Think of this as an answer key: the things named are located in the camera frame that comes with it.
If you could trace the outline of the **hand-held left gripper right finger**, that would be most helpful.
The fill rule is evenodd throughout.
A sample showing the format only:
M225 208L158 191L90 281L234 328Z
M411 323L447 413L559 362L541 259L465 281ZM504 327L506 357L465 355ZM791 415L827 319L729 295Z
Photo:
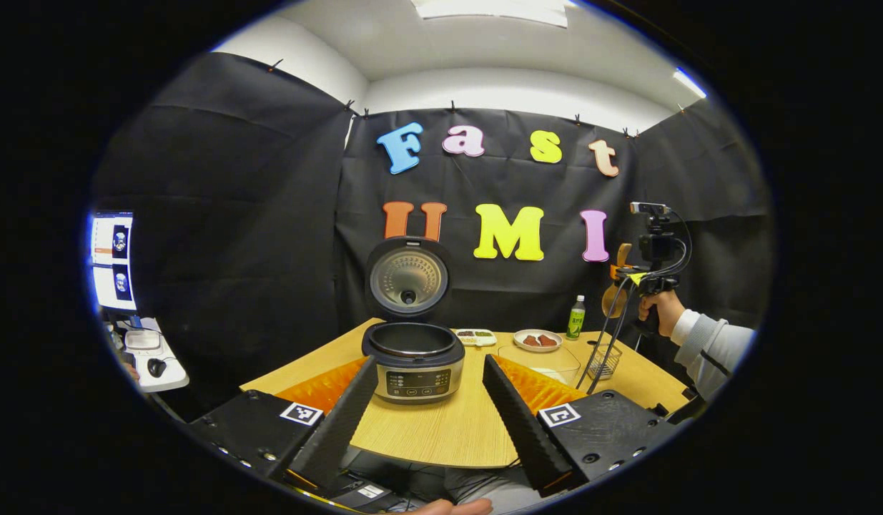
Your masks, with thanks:
M497 355L485 358L483 385L541 496L602 483L682 429L617 391L569 395L566 385Z

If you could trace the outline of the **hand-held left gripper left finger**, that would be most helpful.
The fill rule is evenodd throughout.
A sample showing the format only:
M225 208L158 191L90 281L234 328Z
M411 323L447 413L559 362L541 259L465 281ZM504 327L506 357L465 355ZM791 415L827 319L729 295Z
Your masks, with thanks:
M261 479L321 494L339 476L340 461L375 393L377 363L345 365L335 401L287 398L248 389L187 424L212 452Z

